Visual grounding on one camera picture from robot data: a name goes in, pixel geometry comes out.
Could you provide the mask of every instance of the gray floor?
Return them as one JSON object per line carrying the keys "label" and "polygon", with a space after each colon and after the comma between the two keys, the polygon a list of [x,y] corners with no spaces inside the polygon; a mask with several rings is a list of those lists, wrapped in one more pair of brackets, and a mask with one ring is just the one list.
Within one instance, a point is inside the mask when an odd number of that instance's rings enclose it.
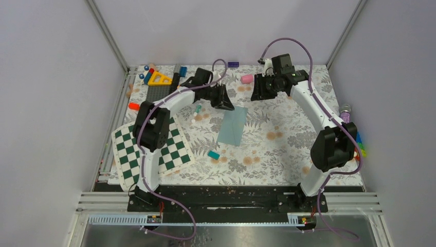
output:
{"label": "gray floor", "polygon": [[[332,232],[298,233],[294,227],[273,226],[202,226],[190,241],[175,241],[168,238],[144,234],[137,226],[89,225],[86,229],[83,247],[139,247],[139,246],[376,246],[368,219],[364,216],[334,216],[331,226],[342,227],[357,233],[361,240],[350,242]],[[324,225],[318,222],[317,228]],[[161,226],[157,231],[189,236],[191,227]]]}

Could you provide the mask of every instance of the green and white checkered board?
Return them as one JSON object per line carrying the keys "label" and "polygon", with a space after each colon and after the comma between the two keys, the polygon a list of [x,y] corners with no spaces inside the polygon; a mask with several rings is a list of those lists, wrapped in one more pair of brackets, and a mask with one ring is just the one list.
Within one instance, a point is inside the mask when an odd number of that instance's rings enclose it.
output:
{"label": "green and white checkered board", "polygon": [[[112,132],[112,149],[121,188],[128,191],[139,179],[140,150],[133,137],[134,122],[127,123]],[[167,144],[160,150],[159,177],[171,174],[194,163],[189,143],[174,116],[170,119]]]}

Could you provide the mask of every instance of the orange object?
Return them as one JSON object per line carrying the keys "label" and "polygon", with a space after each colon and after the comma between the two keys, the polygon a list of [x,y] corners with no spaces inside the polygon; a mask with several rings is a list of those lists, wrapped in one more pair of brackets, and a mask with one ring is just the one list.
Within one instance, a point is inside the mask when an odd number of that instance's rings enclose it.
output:
{"label": "orange object", "polygon": [[129,103],[129,108],[134,110],[134,111],[139,111],[139,105],[137,103]]}

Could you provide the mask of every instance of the leaf pattern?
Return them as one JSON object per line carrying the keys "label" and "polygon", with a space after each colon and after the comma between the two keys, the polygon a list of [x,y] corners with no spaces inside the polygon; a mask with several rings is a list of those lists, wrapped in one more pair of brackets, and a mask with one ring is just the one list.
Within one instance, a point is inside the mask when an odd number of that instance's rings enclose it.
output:
{"label": "leaf pattern", "polygon": [[[211,65],[187,66],[185,81],[195,74],[197,67],[211,70]],[[308,66],[295,66],[304,69]],[[172,75],[174,66],[157,66],[159,72]],[[222,65],[215,66],[219,72]],[[140,66],[138,73],[143,73]],[[253,84],[242,84],[243,75],[261,73],[260,65],[242,65],[227,70],[222,83],[234,105],[247,107],[247,119],[244,126],[241,145],[235,147],[217,143],[224,111],[214,109],[210,102],[199,100],[184,107],[177,113],[178,120],[195,155],[195,164],[160,178],[162,184],[184,185],[297,185],[306,176],[312,166],[310,148],[316,134],[302,108],[285,93],[279,93],[276,99],[253,101]],[[321,97],[336,113],[338,103],[325,65],[315,65],[312,73],[313,83]],[[136,76],[130,102],[142,103],[147,95],[148,86]],[[198,105],[202,106],[199,117],[192,123],[193,114]],[[135,121],[136,111],[127,109],[124,123]],[[218,161],[207,156],[213,150],[220,155]],[[355,161],[349,162],[341,171],[352,171]],[[116,169],[112,169],[112,180],[117,179]],[[360,174],[352,176],[332,176],[328,185],[362,185]]]}

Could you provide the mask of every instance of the white panel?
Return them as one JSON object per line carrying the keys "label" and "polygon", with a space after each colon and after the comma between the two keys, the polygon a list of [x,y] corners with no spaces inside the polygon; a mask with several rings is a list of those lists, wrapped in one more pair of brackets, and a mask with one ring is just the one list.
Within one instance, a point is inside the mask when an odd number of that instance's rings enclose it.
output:
{"label": "white panel", "polygon": [[123,71],[85,1],[0,1],[0,246],[61,246]]}
{"label": "white panel", "polygon": [[435,12],[434,0],[368,1],[330,70],[395,246],[434,246]]}
{"label": "white panel", "polygon": [[[272,40],[290,37],[326,64],[358,0],[96,0],[130,65],[210,64],[217,58],[255,64]],[[290,41],[267,57],[290,53],[308,64]]]}

